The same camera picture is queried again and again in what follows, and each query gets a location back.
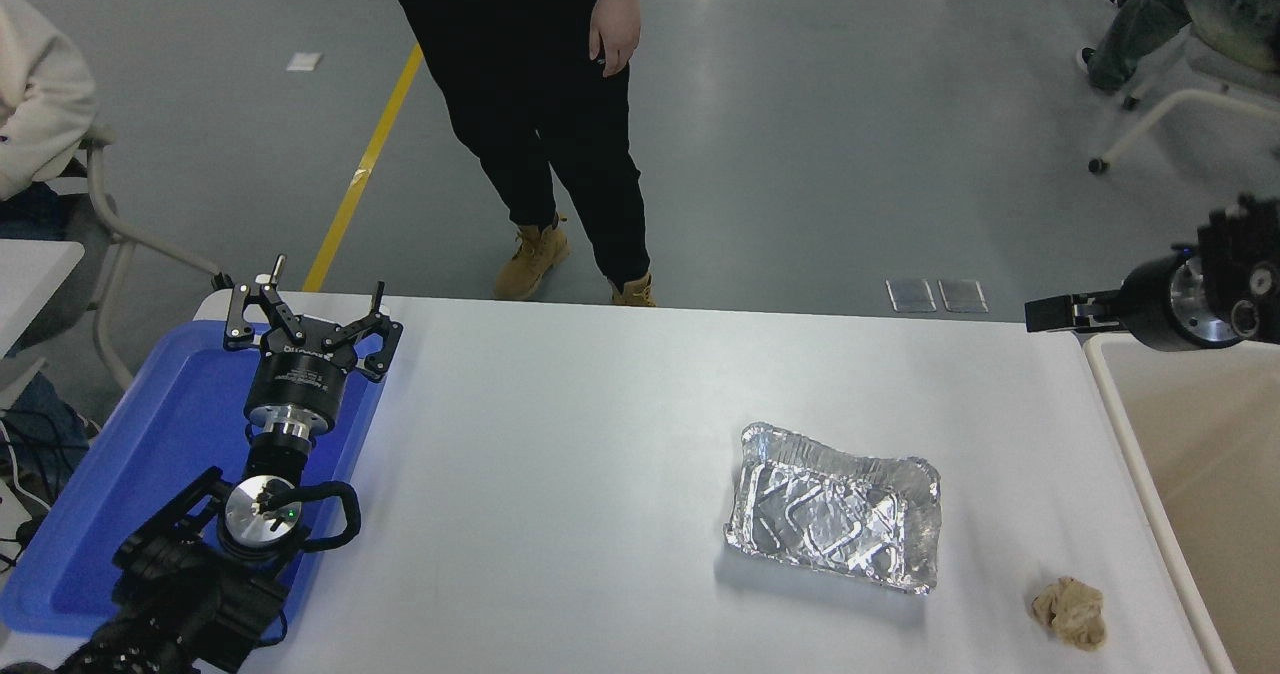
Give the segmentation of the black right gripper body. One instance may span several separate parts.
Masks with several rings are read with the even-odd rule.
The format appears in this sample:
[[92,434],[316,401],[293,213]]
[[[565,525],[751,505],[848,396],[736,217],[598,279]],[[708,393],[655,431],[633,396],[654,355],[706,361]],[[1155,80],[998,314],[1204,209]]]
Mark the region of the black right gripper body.
[[1207,302],[1192,261],[1188,255],[1170,255],[1147,261],[1124,279],[1119,320],[1144,347],[1165,352],[1207,347],[1201,333]]

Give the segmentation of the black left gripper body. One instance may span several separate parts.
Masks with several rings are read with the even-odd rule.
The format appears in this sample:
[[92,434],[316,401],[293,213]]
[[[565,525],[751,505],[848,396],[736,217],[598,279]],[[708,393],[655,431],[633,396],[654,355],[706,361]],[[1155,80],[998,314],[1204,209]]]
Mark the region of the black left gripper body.
[[334,423],[340,413],[347,375],[356,368],[355,347],[337,350],[278,349],[259,347],[260,361],[243,413],[252,423],[264,423],[270,411],[306,411],[312,422]]

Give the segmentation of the person's hand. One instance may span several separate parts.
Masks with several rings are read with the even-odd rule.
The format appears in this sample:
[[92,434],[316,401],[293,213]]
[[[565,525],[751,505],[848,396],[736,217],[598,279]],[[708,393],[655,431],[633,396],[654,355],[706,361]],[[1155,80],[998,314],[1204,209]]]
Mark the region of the person's hand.
[[596,0],[590,17],[588,58],[603,78],[622,72],[634,56],[643,31],[639,0]]

